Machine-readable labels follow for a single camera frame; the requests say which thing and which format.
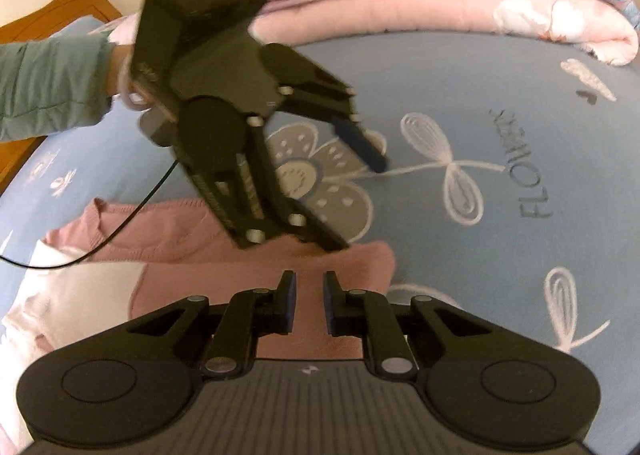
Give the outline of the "green-sleeved left forearm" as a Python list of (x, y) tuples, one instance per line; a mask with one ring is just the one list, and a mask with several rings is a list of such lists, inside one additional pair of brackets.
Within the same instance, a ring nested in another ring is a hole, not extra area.
[(92, 126), (107, 114), (102, 34), (12, 42), (1, 47), (1, 140), (22, 141)]

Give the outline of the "person's left hand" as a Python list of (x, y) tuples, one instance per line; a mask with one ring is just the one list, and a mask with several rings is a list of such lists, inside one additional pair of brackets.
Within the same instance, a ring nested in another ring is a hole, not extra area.
[(153, 100), (131, 79), (130, 64), (133, 54), (133, 45), (114, 45), (108, 60), (105, 93), (107, 97), (119, 98), (130, 110), (142, 112), (152, 108)]

